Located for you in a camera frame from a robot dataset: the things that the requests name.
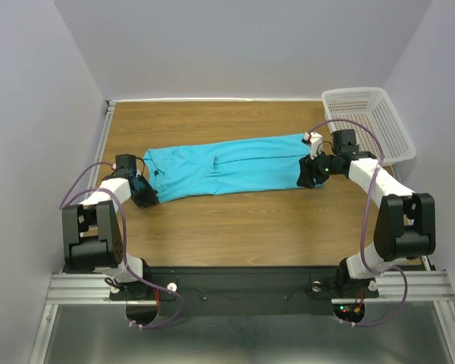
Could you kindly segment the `turquoise t-shirt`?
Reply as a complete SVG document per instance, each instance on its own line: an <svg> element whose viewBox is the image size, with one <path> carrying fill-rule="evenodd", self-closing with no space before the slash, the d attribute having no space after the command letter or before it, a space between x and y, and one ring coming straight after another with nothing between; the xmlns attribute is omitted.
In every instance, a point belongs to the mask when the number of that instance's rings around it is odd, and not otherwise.
<svg viewBox="0 0 455 364"><path fill-rule="evenodd" d="M301 134L148 149L143 161L161 203L191 196L296 189Z"/></svg>

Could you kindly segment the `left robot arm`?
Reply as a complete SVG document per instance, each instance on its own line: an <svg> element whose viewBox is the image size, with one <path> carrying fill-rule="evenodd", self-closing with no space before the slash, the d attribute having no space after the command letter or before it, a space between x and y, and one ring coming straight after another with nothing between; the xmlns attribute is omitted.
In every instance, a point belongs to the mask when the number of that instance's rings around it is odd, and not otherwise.
<svg viewBox="0 0 455 364"><path fill-rule="evenodd" d="M114 163L107 163L111 173L98 188L72 196L80 181L77 178L59 206L66 272L103 275L110 300L147 300L159 295L145 260L126 252L126 234L117 217L129 200L139 208L159 204L157 192L144 176L146 164L137 169L141 160L131 154L117 155Z"/></svg>

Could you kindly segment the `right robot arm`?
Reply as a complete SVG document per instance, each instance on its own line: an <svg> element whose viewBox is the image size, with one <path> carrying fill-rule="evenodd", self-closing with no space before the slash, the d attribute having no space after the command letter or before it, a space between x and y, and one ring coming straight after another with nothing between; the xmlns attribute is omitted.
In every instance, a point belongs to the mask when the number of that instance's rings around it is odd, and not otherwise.
<svg viewBox="0 0 455 364"><path fill-rule="evenodd" d="M350 296L395 262L435 251L433 197L405 187L383 169L373 153L360 150L354 130L333 132L331 154L323 151L319 133L305 133L302 141L309 146L309 154L299 160L297 186L312 189L332 175L343 175L366 192L368 204L378 207L372 243L340 262L335 291Z"/></svg>

